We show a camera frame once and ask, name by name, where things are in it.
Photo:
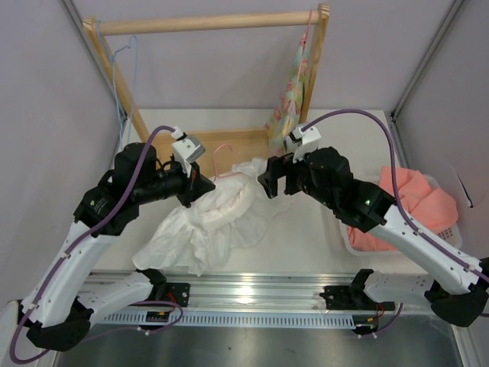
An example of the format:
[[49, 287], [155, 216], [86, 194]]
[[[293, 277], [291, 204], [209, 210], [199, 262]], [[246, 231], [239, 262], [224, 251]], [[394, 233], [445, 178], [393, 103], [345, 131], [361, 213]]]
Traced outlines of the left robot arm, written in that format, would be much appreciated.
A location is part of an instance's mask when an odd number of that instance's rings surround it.
[[103, 291], [79, 295], [91, 270], [137, 219], [146, 203], [176, 197], [186, 208], [214, 184], [196, 160], [205, 149], [193, 137], [172, 144], [161, 163], [152, 145], [130, 143], [116, 154], [114, 167], [87, 191], [74, 213], [57, 259], [38, 286], [19, 304], [18, 322], [38, 348], [65, 352], [84, 339], [108, 315], [132, 304], [156, 306], [168, 301], [167, 279], [158, 270], [137, 270]]

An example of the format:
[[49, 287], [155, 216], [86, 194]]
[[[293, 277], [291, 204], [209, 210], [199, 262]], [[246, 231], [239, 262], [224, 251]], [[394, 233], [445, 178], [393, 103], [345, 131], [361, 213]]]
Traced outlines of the white pleated skirt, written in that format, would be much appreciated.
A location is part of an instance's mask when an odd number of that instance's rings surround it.
[[267, 197], [257, 180], [266, 167], [263, 158], [236, 164], [215, 178], [215, 189], [191, 207], [172, 210], [133, 256], [134, 266], [200, 276], [222, 267], [232, 249], [258, 244], [272, 219], [293, 201], [289, 196]]

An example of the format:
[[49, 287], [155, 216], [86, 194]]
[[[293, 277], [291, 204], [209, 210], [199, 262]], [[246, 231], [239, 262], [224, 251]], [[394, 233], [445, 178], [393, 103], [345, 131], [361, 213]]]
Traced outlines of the wooden clothes rack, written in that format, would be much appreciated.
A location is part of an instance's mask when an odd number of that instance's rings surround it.
[[[325, 33], [328, 27], [329, 6], [320, 4], [313, 11], [311, 28], [313, 38], [310, 44], [309, 63], [306, 69], [306, 83], [303, 94], [303, 105], [299, 122], [306, 121], [313, 96], [316, 75], [321, 60]], [[156, 18], [127, 21], [98, 21], [94, 17], [82, 20], [83, 30], [98, 56], [103, 73], [108, 77], [114, 88], [117, 109], [126, 113], [138, 137], [148, 140], [150, 133], [134, 104], [133, 92], [115, 62], [115, 52], [110, 50], [106, 42], [107, 36], [162, 34], [185, 31], [214, 31], [243, 28], [272, 28], [307, 25], [309, 11], [251, 13], [234, 15], [216, 15], [186, 18]], [[212, 153], [223, 144], [239, 146], [243, 152], [255, 156], [267, 154], [267, 133], [264, 128], [221, 129], [197, 132], [197, 137], [206, 144], [208, 152], [199, 159], [202, 171], [212, 174]]]

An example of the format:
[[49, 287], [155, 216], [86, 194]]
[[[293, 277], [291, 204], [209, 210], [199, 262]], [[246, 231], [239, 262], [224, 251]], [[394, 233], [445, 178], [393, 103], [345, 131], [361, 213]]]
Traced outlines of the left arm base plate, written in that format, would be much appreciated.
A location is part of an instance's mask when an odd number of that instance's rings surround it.
[[189, 283], [165, 282], [156, 286], [152, 298], [154, 300], [170, 301], [179, 304], [181, 307], [187, 307], [189, 303], [190, 288], [191, 285]]

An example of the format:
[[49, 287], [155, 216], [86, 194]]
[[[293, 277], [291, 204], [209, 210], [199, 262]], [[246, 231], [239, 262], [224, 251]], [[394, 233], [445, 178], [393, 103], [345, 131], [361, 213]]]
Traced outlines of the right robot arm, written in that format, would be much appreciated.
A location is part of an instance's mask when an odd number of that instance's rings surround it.
[[320, 148], [300, 161], [292, 154], [272, 157], [258, 181], [269, 198], [278, 180], [286, 195], [303, 192], [345, 225], [390, 243], [414, 261], [424, 275], [385, 274], [361, 269], [350, 285], [325, 287], [322, 297], [333, 310], [367, 310], [382, 303], [428, 307], [455, 326], [468, 327], [488, 302], [488, 260], [450, 246], [426, 227], [401, 214], [400, 201], [378, 185], [354, 178], [348, 160], [334, 148]]

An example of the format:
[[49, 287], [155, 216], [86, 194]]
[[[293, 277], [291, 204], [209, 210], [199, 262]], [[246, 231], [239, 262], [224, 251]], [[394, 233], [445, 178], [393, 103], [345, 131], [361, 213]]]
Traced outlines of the colourful floral patterned garment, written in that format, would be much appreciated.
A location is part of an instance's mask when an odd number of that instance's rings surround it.
[[268, 136], [268, 154], [281, 156], [285, 154], [284, 139], [298, 126], [303, 105], [303, 94], [306, 83], [306, 69], [309, 62], [309, 51], [300, 56], [300, 43], [287, 74], [286, 83], [264, 128]]

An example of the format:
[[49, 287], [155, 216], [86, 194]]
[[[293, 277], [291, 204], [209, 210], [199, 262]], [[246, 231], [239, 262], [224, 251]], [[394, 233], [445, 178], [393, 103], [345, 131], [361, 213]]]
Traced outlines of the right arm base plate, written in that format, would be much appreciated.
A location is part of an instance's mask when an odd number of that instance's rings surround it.
[[[329, 285], [319, 294], [325, 300], [327, 310], [365, 310], [375, 311], [379, 303], [372, 300], [358, 287], [352, 285]], [[394, 302], [380, 303], [381, 310], [394, 311]]]

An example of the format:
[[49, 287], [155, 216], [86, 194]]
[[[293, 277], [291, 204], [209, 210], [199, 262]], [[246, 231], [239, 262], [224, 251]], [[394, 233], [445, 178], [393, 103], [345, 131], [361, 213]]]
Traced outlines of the aluminium mounting rail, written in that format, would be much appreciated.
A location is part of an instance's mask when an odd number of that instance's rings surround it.
[[312, 313], [325, 310], [319, 296], [325, 286], [350, 284], [354, 275], [214, 272], [200, 277], [169, 273], [166, 278], [190, 284], [187, 310]]

